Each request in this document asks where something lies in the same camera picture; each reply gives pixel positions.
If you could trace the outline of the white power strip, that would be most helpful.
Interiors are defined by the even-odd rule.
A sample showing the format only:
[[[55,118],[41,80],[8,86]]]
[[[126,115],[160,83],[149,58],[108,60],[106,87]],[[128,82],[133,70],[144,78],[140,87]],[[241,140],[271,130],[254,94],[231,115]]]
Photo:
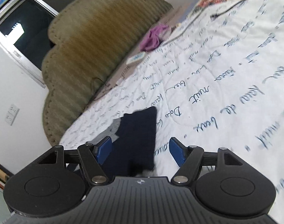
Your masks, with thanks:
[[[127,59],[126,64],[130,65],[133,63],[141,62],[141,60],[143,60],[145,56],[146,56],[146,52],[139,52],[138,54]]]

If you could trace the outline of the grey and navy knit garment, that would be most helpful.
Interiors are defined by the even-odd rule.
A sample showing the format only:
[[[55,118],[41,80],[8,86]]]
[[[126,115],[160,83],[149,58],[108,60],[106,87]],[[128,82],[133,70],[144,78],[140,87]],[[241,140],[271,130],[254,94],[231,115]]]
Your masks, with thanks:
[[[153,170],[156,143],[157,108],[150,107],[124,114],[90,143],[96,145],[106,136],[112,139],[112,151],[101,164],[105,174],[114,176],[136,176],[145,170]]]

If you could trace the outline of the purple crumpled cloth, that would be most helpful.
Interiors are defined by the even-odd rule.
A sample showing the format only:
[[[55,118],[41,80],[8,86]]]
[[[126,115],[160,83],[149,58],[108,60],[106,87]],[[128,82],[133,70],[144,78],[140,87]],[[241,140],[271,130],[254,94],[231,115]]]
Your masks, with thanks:
[[[159,45],[169,37],[171,27],[165,24],[159,24],[151,28],[139,44],[139,49],[142,52],[150,52],[155,50]]]

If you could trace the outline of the dark aluminium-framed window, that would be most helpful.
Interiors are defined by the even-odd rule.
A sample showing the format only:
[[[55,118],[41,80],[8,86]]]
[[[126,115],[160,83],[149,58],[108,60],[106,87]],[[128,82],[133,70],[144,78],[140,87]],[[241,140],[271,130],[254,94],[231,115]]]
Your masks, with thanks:
[[[42,60],[54,46],[47,35],[52,20],[74,0],[0,0],[0,45],[41,87]]]

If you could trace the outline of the white wall switch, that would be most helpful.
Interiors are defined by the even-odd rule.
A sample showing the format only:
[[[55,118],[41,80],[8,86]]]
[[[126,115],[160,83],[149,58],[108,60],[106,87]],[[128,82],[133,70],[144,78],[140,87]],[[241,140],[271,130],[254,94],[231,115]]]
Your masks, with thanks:
[[[5,122],[9,125],[12,125],[18,112],[19,112],[19,108],[16,107],[15,104],[11,104],[11,106],[9,107],[6,116],[5,116]]]

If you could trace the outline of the gold and black tube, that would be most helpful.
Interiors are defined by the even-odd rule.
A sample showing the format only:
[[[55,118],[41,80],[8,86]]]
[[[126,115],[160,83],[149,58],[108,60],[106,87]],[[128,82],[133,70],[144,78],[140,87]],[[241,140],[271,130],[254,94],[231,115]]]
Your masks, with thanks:
[[[11,178],[13,174],[0,164],[0,190],[4,190],[6,182]]]

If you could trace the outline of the olive cloud-shaped headboard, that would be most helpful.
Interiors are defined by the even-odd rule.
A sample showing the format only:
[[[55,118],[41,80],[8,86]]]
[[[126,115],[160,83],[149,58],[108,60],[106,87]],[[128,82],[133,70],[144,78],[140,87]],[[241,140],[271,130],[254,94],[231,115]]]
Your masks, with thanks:
[[[42,121],[52,146],[127,54],[172,9],[165,0],[75,0],[48,27]]]

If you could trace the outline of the white quilt with blue script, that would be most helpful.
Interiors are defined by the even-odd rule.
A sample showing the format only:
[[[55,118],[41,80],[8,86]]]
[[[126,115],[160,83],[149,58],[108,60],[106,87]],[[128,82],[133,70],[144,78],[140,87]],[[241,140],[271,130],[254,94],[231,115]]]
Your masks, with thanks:
[[[228,1],[188,17],[129,78],[93,103],[65,132],[73,149],[115,118],[157,108],[155,167],[178,170],[168,142],[226,147],[269,178],[270,211],[284,223],[284,0]]]

